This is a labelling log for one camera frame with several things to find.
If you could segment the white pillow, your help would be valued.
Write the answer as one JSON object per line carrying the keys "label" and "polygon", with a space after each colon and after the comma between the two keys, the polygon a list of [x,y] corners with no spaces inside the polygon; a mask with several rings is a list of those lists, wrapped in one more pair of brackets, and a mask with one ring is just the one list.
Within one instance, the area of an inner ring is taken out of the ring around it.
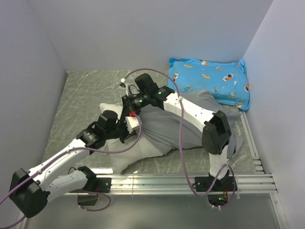
{"label": "white pillow", "polygon": [[112,169],[121,173],[129,165],[145,158],[163,156],[177,148],[180,118],[151,105],[144,107],[138,116],[142,122],[140,137],[135,134],[122,143],[119,139],[107,141]]}

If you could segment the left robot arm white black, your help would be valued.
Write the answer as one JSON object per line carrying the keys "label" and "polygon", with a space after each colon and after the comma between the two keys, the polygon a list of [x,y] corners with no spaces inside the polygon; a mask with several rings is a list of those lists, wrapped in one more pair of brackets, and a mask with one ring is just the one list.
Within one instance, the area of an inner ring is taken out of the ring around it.
{"label": "left robot arm white black", "polygon": [[65,176],[62,173],[92,153],[101,152],[107,140],[124,142],[135,129],[141,127],[141,120],[135,112],[118,116],[114,111],[104,111],[97,121],[81,130],[56,155],[29,170],[20,168],[15,171],[8,193],[10,200],[25,217],[32,218],[61,195],[74,190],[94,190],[96,175],[89,168],[81,167]]}

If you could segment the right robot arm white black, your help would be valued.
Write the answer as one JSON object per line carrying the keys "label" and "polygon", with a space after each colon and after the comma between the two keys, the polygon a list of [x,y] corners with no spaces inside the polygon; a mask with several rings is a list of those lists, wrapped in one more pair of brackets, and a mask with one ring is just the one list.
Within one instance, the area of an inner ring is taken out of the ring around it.
{"label": "right robot arm white black", "polygon": [[204,109],[185,98],[178,91],[158,85],[151,76],[144,73],[135,80],[139,92],[135,95],[126,93],[122,97],[122,116],[138,114],[147,105],[158,107],[187,121],[202,133],[202,147],[208,152],[210,160],[210,185],[214,190],[222,190],[228,181],[230,171],[227,162],[227,147],[231,129],[226,114],[219,110],[213,112]]}

